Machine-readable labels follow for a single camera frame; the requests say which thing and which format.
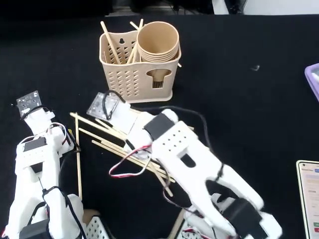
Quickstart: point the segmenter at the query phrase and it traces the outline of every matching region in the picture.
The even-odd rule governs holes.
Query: perforated plastic
[[[86,228],[87,239],[110,239],[99,217],[93,217]]]
[[[116,64],[114,53],[105,34],[101,35],[99,58],[109,89],[120,93],[128,103],[168,101],[172,97],[177,64],[181,56],[180,47],[177,55],[168,62],[125,64],[132,52],[137,33],[137,31],[126,33],[109,32],[121,65]],[[150,73],[156,69],[164,69],[164,71],[159,70],[157,72],[157,76],[166,74],[162,82],[158,83],[152,73]]]
[[[184,233],[183,230],[186,228],[189,228],[190,225],[187,223],[187,221],[184,221],[183,226],[181,226],[179,233],[177,234],[176,239],[202,239],[200,234],[194,234],[194,233]]]

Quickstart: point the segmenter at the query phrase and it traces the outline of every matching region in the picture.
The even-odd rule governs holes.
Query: black table surface
[[[98,60],[100,20],[0,23],[0,227],[14,199],[16,145],[31,135],[15,99],[39,90],[42,103],[72,129],[69,112],[88,117],[95,95],[107,88]],[[125,32],[139,17],[105,20],[109,31]],[[304,75],[319,62],[319,15],[145,17],[153,20],[176,26],[182,50],[173,98],[153,105],[203,113],[217,157],[261,195],[264,210],[283,227],[283,238],[304,238],[296,161],[316,161],[319,155],[319,104]],[[204,141],[196,117],[180,119]],[[156,177],[146,172],[111,179],[107,172],[118,157],[86,135],[80,142],[84,208],[99,210],[118,239],[168,236],[179,209],[162,198]],[[122,170],[138,167],[128,162]],[[64,190],[77,192],[75,159],[63,175]],[[175,201],[189,205],[176,184],[172,190]]]

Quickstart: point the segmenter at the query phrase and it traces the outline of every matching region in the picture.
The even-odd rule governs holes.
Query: utensil holder
[[[172,87],[176,75],[177,64],[181,57],[180,46],[172,60],[163,63],[135,62],[126,64],[138,31],[111,33],[109,35],[116,48],[121,65],[116,64],[114,53],[105,34],[100,36],[99,58],[102,63],[107,84],[110,90],[118,92],[128,103],[168,101],[172,98]],[[162,81],[154,74],[157,69],[167,70]]]

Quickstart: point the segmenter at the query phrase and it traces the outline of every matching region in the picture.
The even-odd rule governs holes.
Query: purple container
[[[319,63],[306,67],[305,75],[311,89],[319,101]]]

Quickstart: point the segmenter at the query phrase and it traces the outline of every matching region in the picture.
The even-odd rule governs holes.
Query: robotic arm
[[[82,202],[74,194],[62,195],[58,189],[60,157],[73,150],[73,140],[65,126],[54,121],[52,111],[45,111],[40,103],[30,106],[38,101],[37,92],[17,101],[18,106],[22,105],[21,117],[34,135],[22,140],[16,148],[15,196],[2,236],[10,239],[78,238],[81,229],[72,211],[82,221]]]
[[[173,175],[210,227],[244,239],[281,236],[282,229],[275,218],[261,212],[264,202],[258,193],[231,167],[221,163],[184,122],[178,121],[173,111],[164,110],[143,127],[133,126],[127,148],[133,150],[149,144],[152,144],[152,158]],[[183,162],[185,156],[191,158],[193,167]],[[239,198],[221,213],[212,204],[205,186],[207,180],[231,189]]]

